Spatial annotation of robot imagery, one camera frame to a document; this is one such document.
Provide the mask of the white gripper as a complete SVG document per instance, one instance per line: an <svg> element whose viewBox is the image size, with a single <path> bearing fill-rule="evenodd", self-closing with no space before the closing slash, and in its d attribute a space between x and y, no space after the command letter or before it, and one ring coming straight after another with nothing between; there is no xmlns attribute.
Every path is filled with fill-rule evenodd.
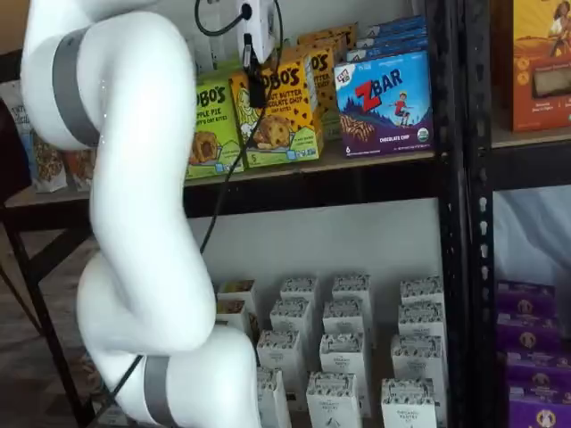
<svg viewBox="0 0 571 428"><path fill-rule="evenodd" d="M266 61L276 45L274 16L276 6L270 0L236 1L239 13L246 11L236 26L238 52L242 55L244 72L248 78L250 105L266 106L265 86L259 61Z"/></svg>

